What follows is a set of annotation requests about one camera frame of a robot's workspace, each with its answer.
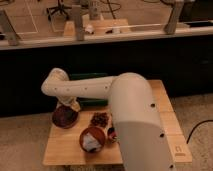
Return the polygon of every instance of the metal pole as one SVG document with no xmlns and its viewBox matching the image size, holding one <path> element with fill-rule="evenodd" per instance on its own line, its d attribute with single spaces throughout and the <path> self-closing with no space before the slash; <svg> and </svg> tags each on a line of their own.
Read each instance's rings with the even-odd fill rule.
<svg viewBox="0 0 213 171">
<path fill-rule="evenodd" d="M 76 39 L 84 40 L 84 28 L 83 28 L 81 5 L 72 5 L 72 17 L 75 26 Z"/>
<path fill-rule="evenodd" d="M 0 25 L 2 27 L 3 33 L 6 36 L 6 39 L 8 40 L 9 45 L 17 46 L 19 44 L 18 36 L 15 30 L 13 29 L 13 26 L 10 23 L 10 20 L 5 10 L 0 10 Z"/>
<path fill-rule="evenodd" d="M 183 5 L 184 5 L 184 0 L 175 0 L 171 15 L 169 17 L 169 21 L 164 28 L 164 31 L 166 32 L 166 34 L 175 33 L 177 22 L 179 20 L 181 11 L 183 9 Z"/>
</svg>

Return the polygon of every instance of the table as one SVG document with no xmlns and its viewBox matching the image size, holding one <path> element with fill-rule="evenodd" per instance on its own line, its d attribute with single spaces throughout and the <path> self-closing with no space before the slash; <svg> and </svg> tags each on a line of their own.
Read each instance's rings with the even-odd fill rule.
<svg viewBox="0 0 213 171">
<path fill-rule="evenodd" d="M 174 161 L 176 163 L 191 162 L 191 153 L 162 81 L 149 80 L 149 83 Z M 85 153 L 80 148 L 80 133 L 89 125 L 94 112 L 109 112 L 109 109 L 108 107 L 93 107 L 81 111 L 77 124 L 70 129 L 61 129 L 52 124 L 44 154 L 44 165 L 122 164 L 117 143 L 107 143 L 102 151 L 94 154 Z"/>
<path fill-rule="evenodd" d="M 105 19 L 105 20 L 83 20 L 83 26 L 91 24 L 95 31 L 93 35 L 105 35 L 113 27 L 120 27 L 121 33 L 131 32 L 129 23 L 126 19 Z M 67 21 L 63 36 L 75 36 L 75 27 L 73 21 Z"/>
</svg>

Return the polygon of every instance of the floor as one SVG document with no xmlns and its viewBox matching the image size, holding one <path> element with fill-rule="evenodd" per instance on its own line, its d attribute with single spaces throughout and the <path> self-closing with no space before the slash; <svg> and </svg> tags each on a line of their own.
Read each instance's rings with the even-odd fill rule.
<svg viewBox="0 0 213 171">
<path fill-rule="evenodd" d="M 171 98 L 185 137 L 192 127 L 213 119 L 213 94 Z M 0 168 L 2 171 L 65 171 L 60 166 L 42 165 L 51 125 L 51 113 L 0 118 Z M 189 148 L 193 162 L 178 164 L 178 171 L 213 171 L 213 124 L 201 125 L 193 134 Z M 121 165 L 73 166 L 71 171 L 124 171 Z"/>
<path fill-rule="evenodd" d="M 115 11 L 115 16 L 118 19 L 127 19 L 132 31 L 162 29 L 171 14 L 171 6 L 163 4 L 160 0 L 157 3 L 143 0 L 111 0 L 111 2 L 121 4 L 121 9 Z M 64 4 L 70 6 L 73 1 L 64 0 Z M 15 0 L 5 6 L 1 6 L 0 2 L 0 10 L 6 10 L 11 24 L 21 39 L 32 40 L 63 35 L 65 17 L 56 13 L 51 17 L 51 22 L 47 19 L 46 8 L 56 5 L 57 0 Z M 101 3 L 101 10 L 105 11 L 102 13 L 104 19 L 112 19 L 108 5 Z"/>
</svg>

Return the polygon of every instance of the small bowl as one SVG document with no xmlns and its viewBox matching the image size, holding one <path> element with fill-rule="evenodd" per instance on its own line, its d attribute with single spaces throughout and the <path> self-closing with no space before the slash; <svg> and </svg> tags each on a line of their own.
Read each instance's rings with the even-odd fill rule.
<svg viewBox="0 0 213 171">
<path fill-rule="evenodd" d="M 106 141 L 104 132 L 95 126 L 86 128 L 80 135 L 79 143 L 81 148 L 89 153 L 101 151 Z"/>
<path fill-rule="evenodd" d="M 117 135 L 115 133 L 115 128 L 114 127 L 110 127 L 107 130 L 107 137 L 108 137 L 108 140 L 110 142 L 116 142 L 117 141 Z"/>
<path fill-rule="evenodd" d="M 68 106 L 59 106 L 52 115 L 52 122 L 60 128 L 71 128 L 75 125 L 78 118 L 78 112 Z"/>
</svg>

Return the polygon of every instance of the green object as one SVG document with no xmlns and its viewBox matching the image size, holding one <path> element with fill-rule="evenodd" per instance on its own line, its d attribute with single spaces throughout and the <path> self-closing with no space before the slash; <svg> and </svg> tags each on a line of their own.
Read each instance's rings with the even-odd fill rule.
<svg viewBox="0 0 213 171">
<path fill-rule="evenodd" d="M 70 80 L 83 80 L 90 78 L 107 77 L 106 73 L 83 73 L 83 74 L 70 74 Z M 89 98 L 77 98 L 81 107 L 85 106 L 107 106 L 108 100 L 103 99 L 89 99 Z"/>
</svg>

